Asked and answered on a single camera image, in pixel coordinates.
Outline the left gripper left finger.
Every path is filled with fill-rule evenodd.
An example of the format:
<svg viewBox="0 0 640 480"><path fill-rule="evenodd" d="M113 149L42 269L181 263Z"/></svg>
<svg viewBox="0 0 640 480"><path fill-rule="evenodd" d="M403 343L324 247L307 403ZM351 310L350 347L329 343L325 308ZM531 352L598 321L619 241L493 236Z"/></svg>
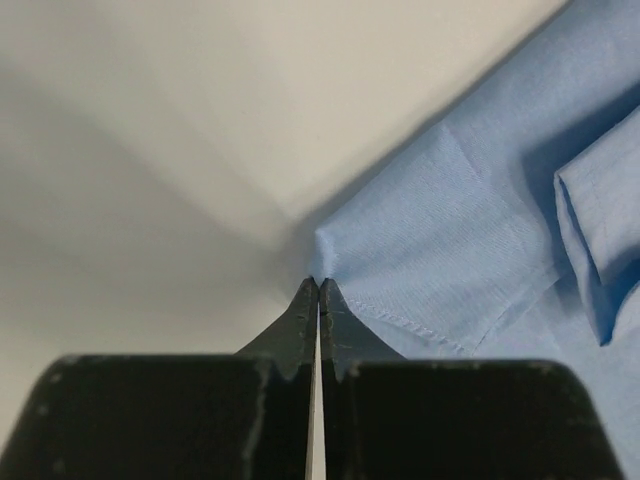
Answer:
<svg viewBox="0 0 640 480"><path fill-rule="evenodd" d="M17 479L305 479L319 290L234 354L67 355L13 431Z"/></svg>

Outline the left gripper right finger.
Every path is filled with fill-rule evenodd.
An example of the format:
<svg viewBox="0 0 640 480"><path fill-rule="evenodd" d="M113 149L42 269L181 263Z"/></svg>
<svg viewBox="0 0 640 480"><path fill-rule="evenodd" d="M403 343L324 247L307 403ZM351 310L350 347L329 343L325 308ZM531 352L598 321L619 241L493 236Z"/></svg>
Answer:
<svg viewBox="0 0 640 480"><path fill-rule="evenodd" d="M404 358L320 288L330 479L619 479L593 403L542 360Z"/></svg>

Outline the light blue long sleeve shirt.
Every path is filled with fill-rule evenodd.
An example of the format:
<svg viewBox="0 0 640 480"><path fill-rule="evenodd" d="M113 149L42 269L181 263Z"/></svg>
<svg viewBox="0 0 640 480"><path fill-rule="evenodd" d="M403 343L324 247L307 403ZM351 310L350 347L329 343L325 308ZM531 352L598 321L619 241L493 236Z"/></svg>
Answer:
<svg viewBox="0 0 640 480"><path fill-rule="evenodd" d="M639 5L574 1L315 233L415 358L545 358L639 475Z"/></svg>

